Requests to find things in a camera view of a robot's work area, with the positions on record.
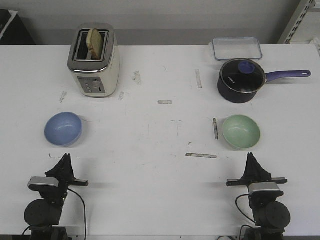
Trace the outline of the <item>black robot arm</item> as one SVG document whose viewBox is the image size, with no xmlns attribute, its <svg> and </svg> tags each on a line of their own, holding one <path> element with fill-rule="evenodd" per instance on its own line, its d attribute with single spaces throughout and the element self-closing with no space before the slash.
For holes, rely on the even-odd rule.
<svg viewBox="0 0 320 240">
<path fill-rule="evenodd" d="M 285 228 L 291 221 L 289 209 L 277 198 L 284 195 L 279 184 L 286 184 L 285 177 L 272 177 L 262 168 L 253 153 L 247 154 L 246 166 L 240 179 L 229 179 L 228 187 L 246 186 L 248 193 L 236 197 L 235 206 L 240 213 L 254 226 L 244 224 L 240 227 L 240 240 L 282 240 Z M 238 200 L 248 198 L 253 218 L 250 218 L 239 207 Z"/>
<path fill-rule="evenodd" d="M 79 197 L 83 204 L 84 239 L 87 238 L 87 216 L 84 199 L 70 186 L 87 187 L 87 180 L 76 179 L 72 158 L 65 153 L 59 162 L 45 176 L 33 176 L 27 187 L 39 192 L 41 198 L 32 201 L 24 211 L 24 220 L 31 231 L 31 240 L 71 240 L 67 229 L 59 226 L 68 192 Z"/>
</svg>

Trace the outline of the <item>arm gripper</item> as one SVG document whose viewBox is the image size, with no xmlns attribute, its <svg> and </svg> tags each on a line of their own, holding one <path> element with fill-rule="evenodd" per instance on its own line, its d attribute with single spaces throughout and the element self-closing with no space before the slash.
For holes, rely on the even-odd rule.
<svg viewBox="0 0 320 240">
<path fill-rule="evenodd" d="M 63 177 L 66 173 L 65 163 L 67 161 L 69 177 Z M 88 180 L 76 179 L 72 166 L 72 158 L 70 153 L 65 153 L 60 161 L 49 171 L 45 172 L 46 177 L 57 180 L 58 185 L 49 196 L 49 203 L 64 203 L 68 196 L 68 188 L 70 186 L 87 187 Z"/>
<path fill-rule="evenodd" d="M 254 179 L 270 179 L 270 180 L 251 180 Z M 242 179 L 228 179 L 226 186 L 249 186 L 253 183 L 276 183 L 286 184 L 288 179 L 285 177 L 272 178 L 271 173 L 263 169 L 252 152 L 247 154 L 246 166 Z"/>
</svg>

